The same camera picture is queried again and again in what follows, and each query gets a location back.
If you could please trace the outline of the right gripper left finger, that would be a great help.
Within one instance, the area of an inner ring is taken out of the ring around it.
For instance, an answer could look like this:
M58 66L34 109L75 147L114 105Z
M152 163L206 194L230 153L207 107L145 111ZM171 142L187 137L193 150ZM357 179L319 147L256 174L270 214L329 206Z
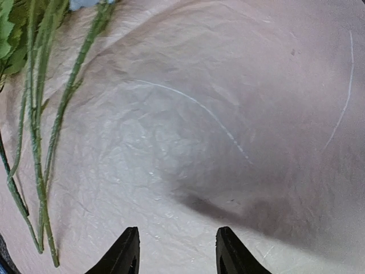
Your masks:
M90 274L138 274L139 266L139 230L137 227L128 227L90 269Z

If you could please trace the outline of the beige wrapping paper sheet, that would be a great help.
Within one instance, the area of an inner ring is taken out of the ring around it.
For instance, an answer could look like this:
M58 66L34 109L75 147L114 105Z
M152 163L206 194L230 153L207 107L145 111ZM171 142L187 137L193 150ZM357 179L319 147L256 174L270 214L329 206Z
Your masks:
M54 156L60 266L1 172L21 273L85 273L127 227L141 273L215 273L230 226L272 273L364 272L364 3L119 1Z

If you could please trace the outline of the blue fake flower stem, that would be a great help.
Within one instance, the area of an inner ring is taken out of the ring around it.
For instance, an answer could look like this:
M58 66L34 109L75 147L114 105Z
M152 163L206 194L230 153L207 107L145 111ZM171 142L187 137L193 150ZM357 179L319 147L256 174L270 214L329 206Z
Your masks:
M84 42L80 48L79 54L73 65L73 68L68 77L66 88L63 92L54 124L51 131L50 140L48 143L46 162L44 170L41 170L41 143L40 143L40 106L36 106L35 114L32 116L32 121L35 123L34 130L34 165L36 172L36 187L39 198L39 220L38 220L38 246L40 252L44 250L43 237L47 236L48 245L50 247L51 256L53 257L54 264L59 265L58 254L55 247L53 232L51 229L50 217L48 212L47 201L47 183L50 176L52 157L55 152L55 147L58 141L59 131L62 125L64 112L77 88L82 84L82 80L77 80L77 76L82 68L82 64L85 61L86 55L89 52L92 44L94 43L98 34L100 34L110 20L111 14L114 10L114 1L97 1L94 4L97 12L92 20L89 31L84 39Z

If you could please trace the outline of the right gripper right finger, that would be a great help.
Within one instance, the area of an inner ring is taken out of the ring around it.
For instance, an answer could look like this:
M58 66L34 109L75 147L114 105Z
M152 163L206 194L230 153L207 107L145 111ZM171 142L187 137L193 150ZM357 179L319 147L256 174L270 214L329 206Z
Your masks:
M271 274L230 227L220 227L217 230L216 267L218 274Z

